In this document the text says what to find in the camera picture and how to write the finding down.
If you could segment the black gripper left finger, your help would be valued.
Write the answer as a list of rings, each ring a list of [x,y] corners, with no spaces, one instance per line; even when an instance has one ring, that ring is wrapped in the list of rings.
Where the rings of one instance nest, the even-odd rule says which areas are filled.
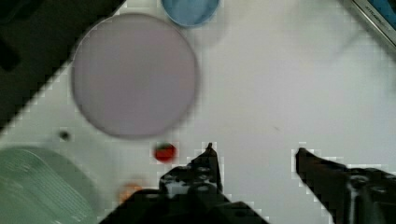
[[[212,143],[187,165],[177,166],[164,174],[159,181],[159,190],[172,199],[177,195],[187,194],[195,185],[203,184],[212,185],[219,191],[223,190],[219,158]]]

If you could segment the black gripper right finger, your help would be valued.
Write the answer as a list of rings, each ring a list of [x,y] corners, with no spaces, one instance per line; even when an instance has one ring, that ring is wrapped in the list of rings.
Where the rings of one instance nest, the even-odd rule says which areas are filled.
[[[301,147],[297,175],[334,224],[396,224],[395,175],[375,168],[348,168]]]

